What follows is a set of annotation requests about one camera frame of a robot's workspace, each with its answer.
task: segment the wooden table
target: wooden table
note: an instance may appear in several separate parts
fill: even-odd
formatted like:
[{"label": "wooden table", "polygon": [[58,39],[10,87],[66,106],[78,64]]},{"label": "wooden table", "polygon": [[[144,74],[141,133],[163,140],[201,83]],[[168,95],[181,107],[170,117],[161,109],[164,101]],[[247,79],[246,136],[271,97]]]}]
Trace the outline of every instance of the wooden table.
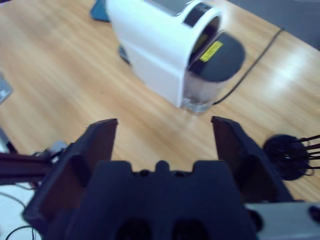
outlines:
[{"label": "wooden table", "polygon": [[[240,87],[196,116],[149,90],[117,53],[111,25],[89,17],[92,0],[14,0],[0,7],[0,66],[15,92],[0,106],[0,125],[21,153],[76,140],[98,120],[118,118],[114,160],[153,170],[159,160],[190,171],[216,160],[210,119],[233,119],[259,145],[274,134],[320,132],[320,53],[283,32]],[[225,94],[278,27],[226,3],[224,27],[246,60]],[[319,176],[287,182],[297,199],[320,200]]]}]

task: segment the black lid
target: black lid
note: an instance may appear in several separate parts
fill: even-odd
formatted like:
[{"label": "black lid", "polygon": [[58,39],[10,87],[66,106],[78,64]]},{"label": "black lid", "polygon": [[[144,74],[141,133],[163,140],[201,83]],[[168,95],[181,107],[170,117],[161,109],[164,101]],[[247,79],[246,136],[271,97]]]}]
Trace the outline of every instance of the black lid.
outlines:
[{"label": "black lid", "polygon": [[238,72],[245,55],[242,44],[222,32],[189,67],[189,71],[208,82],[224,82]]}]

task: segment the coffee machine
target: coffee machine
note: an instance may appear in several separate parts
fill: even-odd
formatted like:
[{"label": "coffee machine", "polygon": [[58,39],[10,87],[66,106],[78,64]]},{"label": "coffee machine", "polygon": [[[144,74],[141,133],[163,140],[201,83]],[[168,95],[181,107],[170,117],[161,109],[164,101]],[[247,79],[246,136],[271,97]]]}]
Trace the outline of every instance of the coffee machine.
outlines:
[{"label": "coffee machine", "polygon": [[177,108],[204,112],[245,59],[221,29],[222,11],[202,0],[106,0],[134,73]]}]

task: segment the small blue object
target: small blue object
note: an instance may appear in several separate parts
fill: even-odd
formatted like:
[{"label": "small blue object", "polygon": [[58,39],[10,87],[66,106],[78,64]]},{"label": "small blue object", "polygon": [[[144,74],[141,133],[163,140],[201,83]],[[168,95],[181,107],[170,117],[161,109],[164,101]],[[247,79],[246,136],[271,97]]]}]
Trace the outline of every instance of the small blue object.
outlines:
[{"label": "small blue object", "polygon": [[106,0],[96,0],[90,15],[94,20],[110,23],[109,16],[106,11]]}]

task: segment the yellow label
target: yellow label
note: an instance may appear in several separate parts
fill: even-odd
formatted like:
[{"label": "yellow label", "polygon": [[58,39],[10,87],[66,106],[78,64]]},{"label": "yellow label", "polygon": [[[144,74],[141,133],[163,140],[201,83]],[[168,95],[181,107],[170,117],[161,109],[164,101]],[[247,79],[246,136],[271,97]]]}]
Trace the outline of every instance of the yellow label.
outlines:
[{"label": "yellow label", "polygon": [[205,51],[205,53],[200,57],[200,60],[202,62],[208,62],[210,58],[212,58],[213,55],[221,48],[223,45],[220,41],[215,41],[208,49]]}]

